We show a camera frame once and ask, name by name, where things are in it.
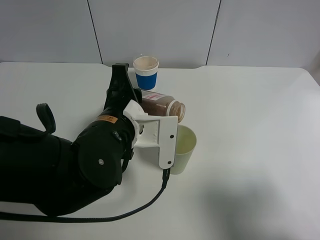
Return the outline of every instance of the white table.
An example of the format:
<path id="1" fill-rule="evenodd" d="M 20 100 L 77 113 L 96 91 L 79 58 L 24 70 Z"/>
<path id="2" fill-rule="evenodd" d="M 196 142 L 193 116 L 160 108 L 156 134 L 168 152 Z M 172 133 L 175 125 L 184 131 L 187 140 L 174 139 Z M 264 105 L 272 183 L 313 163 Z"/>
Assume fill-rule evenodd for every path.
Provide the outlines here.
<path id="1" fill-rule="evenodd" d="M 43 130 L 48 103 L 56 135 L 74 140 L 105 102 L 111 68 L 101 64 L 0 64 L 0 115 Z M 129 75 L 134 76 L 132 69 Z M 185 172 L 150 208 L 110 223 L 0 222 L 0 239 L 318 240 L 320 87 L 300 68 L 203 66 L 159 69 L 156 90 L 186 105 L 198 138 Z M 152 199 L 162 171 L 135 150 L 121 186 L 72 214 L 110 217 Z M 38 214 L 32 205 L 0 210 Z"/>

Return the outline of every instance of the robotic arm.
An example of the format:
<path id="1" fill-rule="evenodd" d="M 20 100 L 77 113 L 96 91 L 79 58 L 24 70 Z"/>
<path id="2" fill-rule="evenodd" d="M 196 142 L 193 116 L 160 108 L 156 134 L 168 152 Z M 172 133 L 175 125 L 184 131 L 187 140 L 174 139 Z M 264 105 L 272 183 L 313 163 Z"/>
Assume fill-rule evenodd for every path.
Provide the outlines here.
<path id="1" fill-rule="evenodd" d="M 178 117 L 148 116 L 132 87 L 128 64 L 112 66 L 103 112 L 74 142 L 52 135 L 56 129 L 46 103 L 36 108 L 46 131 L 0 117 L 0 201 L 34 204 L 47 216 L 0 212 L 0 219 L 28 222 L 111 222 L 131 216 L 157 200 L 174 164 Z M 58 217 L 71 214 L 120 185 L 133 148 L 158 147 L 162 187 L 146 205 L 106 218 Z"/>

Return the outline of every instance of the white wall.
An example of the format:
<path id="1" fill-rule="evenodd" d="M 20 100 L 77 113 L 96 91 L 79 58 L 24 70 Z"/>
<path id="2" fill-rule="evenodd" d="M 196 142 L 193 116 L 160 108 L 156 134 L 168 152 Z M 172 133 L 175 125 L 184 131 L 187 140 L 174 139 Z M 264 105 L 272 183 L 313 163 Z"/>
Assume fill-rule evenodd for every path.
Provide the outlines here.
<path id="1" fill-rule="evenodd" d="M 307 68 L 319 12 L 319 0 L 222 0 L 208 65 Z"/>
<path id="2" fill-rule="evenodd" d="M 160 67 L 206 64 L 220 0 L 90 0 L 103 63 L 143 53 Z"/>
<path id="3" fill-rule="evenodd" d="M 86 0 L 0 0 L 0 62 L 101 63 Z"/>

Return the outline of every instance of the black cable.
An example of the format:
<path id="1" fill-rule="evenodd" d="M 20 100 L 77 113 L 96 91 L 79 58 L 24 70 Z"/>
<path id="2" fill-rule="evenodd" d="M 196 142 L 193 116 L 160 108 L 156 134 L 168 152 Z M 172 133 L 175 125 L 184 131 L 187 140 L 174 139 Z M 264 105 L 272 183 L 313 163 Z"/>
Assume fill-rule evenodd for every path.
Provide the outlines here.
<path id="1" fill-rule="evenodd" d="M 43 223 L 107 223 L 113 222 L 120 219 L 127 218 L 133 214 L 136 214 L 147 207 L 151 206 L 163 193 L 167 187 L 167 183 L 170 177 L 170 168 L 164 169 L 162 174 L 162 186 L 157 195 L 147 204 L 127 212 L 119 216 L 112 217 L 50 217 L 50 216 L 40 216 L 40 215 L 28 215 L 28 214 L 18 214 L 0 211 L 0 220 L 10 220 L 10 221 L 21 221 L 21 222 L 43 222 Z"/>

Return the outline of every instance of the white sticker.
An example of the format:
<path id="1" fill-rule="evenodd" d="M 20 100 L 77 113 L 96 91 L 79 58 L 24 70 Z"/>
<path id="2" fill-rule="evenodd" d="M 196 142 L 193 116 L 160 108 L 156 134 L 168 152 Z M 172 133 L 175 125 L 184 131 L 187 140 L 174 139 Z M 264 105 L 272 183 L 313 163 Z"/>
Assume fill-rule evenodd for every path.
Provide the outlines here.
<path id="1" fill-rule="evenodd" d="M 159 99 L 162 99 L 164 97 L 166 97 L 167 95 L 163 95 L 163 94 L 160 94 L 160 93 L 150 93 L 148 95 L 144 95 L 142 98 L 144 99 L 149 99 L 149 100 L 153 100 L 153 101 L 157 101 Z"/>

